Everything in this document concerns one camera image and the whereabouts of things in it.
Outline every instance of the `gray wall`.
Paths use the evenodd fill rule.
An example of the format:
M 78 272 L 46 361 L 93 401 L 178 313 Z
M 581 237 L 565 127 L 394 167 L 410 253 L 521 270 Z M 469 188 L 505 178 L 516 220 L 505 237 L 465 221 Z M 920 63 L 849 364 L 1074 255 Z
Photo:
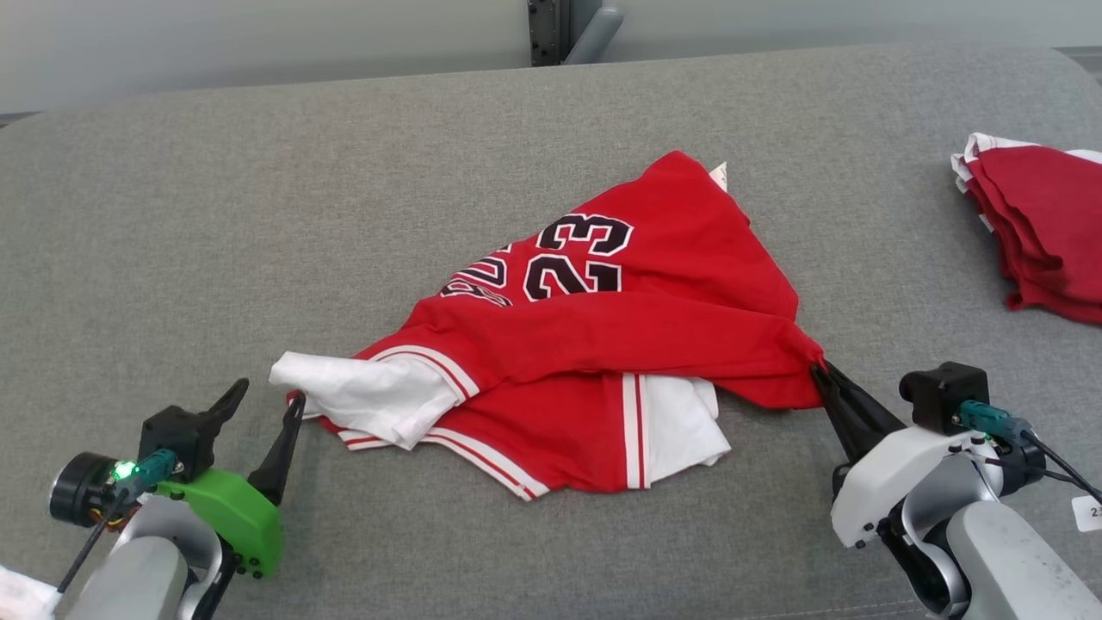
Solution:
M 919 39 L 1102 44 L 1099 0 L 611 0 L 607 59 Z M 0 115 L 173 88 L 525 66 L 525 0 L 0 0 Z

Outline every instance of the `gray fabric surface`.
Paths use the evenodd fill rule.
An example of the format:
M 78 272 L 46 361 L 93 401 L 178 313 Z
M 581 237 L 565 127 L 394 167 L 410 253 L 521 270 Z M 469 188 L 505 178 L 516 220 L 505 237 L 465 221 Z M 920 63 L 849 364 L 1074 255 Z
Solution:
M 45 515 L 80 450 L 129 456 L 168 404 L 253 388 L 218 439 L 278 432 L 284 351 L 350 355 L 458 267 L 682 149 L 731 191 L 829 357 L 906 414 L 904 373 L 985 368 L 997 403 L 1102 481 L 1102 331 L 1002 304 L 953 187 L 970 131 L 1102 150 L 1102 89 L 1051 51 L 860 47 L 192 91 L 0 131 L 0 564 L 56 583 Z M 274 580 L 223 618 L 921 618 L 883 546 L 830 527 L 821 411 L 722 399 L 734 453 L 647 492 L 526 504 L 437 447 L 350 454 L 309 425 Z M 1076 490 L 1009 500 L 1100 590 Z M 94 557 L 101 557 L 102 545 Z M 83 584 L 87 572 L 78 583 Z

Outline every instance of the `basketball jersey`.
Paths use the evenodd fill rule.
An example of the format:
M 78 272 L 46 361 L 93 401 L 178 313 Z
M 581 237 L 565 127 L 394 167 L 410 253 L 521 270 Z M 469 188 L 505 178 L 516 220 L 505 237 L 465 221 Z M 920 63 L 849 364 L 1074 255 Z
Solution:
M 694 378 L 819 406 L 797 303 L 735 202 L 673 152 L 461 269 L 352 360 L 288 353 L 271 380 L 350 449 L 440 444 L 525 499 L 647 488 L 730 449 Z

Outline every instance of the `black wire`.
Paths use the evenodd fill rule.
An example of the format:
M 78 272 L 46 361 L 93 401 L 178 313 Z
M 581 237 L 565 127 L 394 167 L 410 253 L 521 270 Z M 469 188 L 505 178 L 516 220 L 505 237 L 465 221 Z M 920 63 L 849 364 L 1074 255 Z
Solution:
M 1076 487 L 1083 489 L 1083 487 L 1079 485 L 1078 480 L 1071 478 L 1070 476 L 1065 476 L 1058 471 L 1049 471 L 1047 469 L 1042 469 L 1039 467 L 1029 467 L 1029 466 L 1022 466 L 1018 464 L 1011 464 L 1006 461 L 1001 461 L 998 459 L 984 459 L 983 463 L 987 465 L 998 466 L 1005 469 L 1016 469 L 1018 471 L 1024 471 L 1026 474 L 1037 474 L 1040 476 L 1051 478 L 1052 480 L 1059 480 L 1060 482 L 1067 482 L 1068 485 L 1074 485 Z
M 1049 448 L 1048 446 L 1046 446 L 1045 443 L 1041 442 L 1040 438 L 1037 437 L 1037 435 L 1034 432 L 1031 432 L 1031 431 L 1023 431 L 1022 432 L 1022 437 L 1026 442 L 1028 442 L 1028 443 L 1033 444 L 1034 446 L 1036 446 L 1038 450 L 1040 450 L 1041 453 L 1045 453 L 1046 457 L 1048 457 L 1048 458 L 1052 459 L 1054 461 L 1056 461 L 1056 465 L 1060 466 L 1060 469 L 1062 469 L 1063 471 L 1068 472 L 1068 476 L 1070 476 L 1071 478 L 1076 479 L 1076 482 L 1079 485 L 1080 489 L 1082 489 L 1083 491 L 1087 491 L 1088 493 L 1090 493 L 1091 497 L 1094 498 L 1094 501 L 1098 502 L 1099 505 L 1102 505 L 1102 493 L 1099 493 L 1098 489 L 1095 489 L 1094 487 L 1091 487 L 1090 482 L 1087 482 L 1087 479 L 1083 478 L 1082 476 L 1080 476 L 1079 472 L 1076 471 L 1076 468 L 1073 468 L 1070 465 L 1068 465 L 1068 461 L 1063 460 L 1060 457 L 1060 455 L 1057 455 L 1056 453 L 1052 452 L 1051 448 Z
M 79 554 L 77 554 L 76 559 L 73 561 L 73 566 L 69 566 L 69 570 L 65 574 L 65 578 L 62 579 L 61 585 L 57 586 L 57 594 L 64 595 L 65 590 L 67 590 L 69 585 L 73 584 L 73 578 L 76 577 L 77 570 L 80 570 L 80 565 L 84 564 L 84 561 L 88 559 L 88 554 L 91 553 L 91 547 L 96 546 L 96 541 L 98 541 L 99 536 L 102 535 L 104 529 L 107 527 L 107 522 L 110 521 L 116 513 L 118 513 L 119 507 L 122 505 L 123 500 L 127 499 L 127 494 L 129 493 L 130 491 L 127 489 L 119 491 L 119 494 L 115 498 L 115 502 L 111 504 L 110 510 L 104 513 L 104 519 L 101 519 L 99 523 L 96 524 L 96 527 L 93 529 L 91 535 L 88 536 L 88 541 L 84 544 L 84 548 L 80 550 Z

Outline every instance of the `stack of folded shirts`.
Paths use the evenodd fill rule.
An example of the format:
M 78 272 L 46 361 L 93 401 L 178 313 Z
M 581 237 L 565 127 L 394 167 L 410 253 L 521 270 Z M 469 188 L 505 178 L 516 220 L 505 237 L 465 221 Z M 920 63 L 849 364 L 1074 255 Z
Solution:
M 1006 304 L 1102 325 L 1102 153 L 972 133 L 952 168 L 1017 283 Z

